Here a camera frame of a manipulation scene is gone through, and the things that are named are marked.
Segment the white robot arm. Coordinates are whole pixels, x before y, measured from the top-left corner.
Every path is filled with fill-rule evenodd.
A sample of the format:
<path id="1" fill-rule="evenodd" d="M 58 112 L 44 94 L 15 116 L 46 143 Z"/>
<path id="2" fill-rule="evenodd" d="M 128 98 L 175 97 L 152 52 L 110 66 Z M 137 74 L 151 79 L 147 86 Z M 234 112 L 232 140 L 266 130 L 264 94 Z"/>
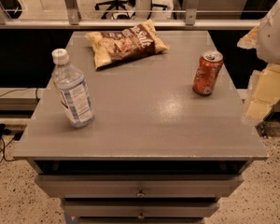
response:
<path id="1" fill-rule="evenodd" d="M 253 71 L 245 99 L 244 120 L 257 123 L 264 120 L 280 100 L 280 0 L 237 46 L 255 49 L 257 57 L 267 64 L 261 72 Z"/>

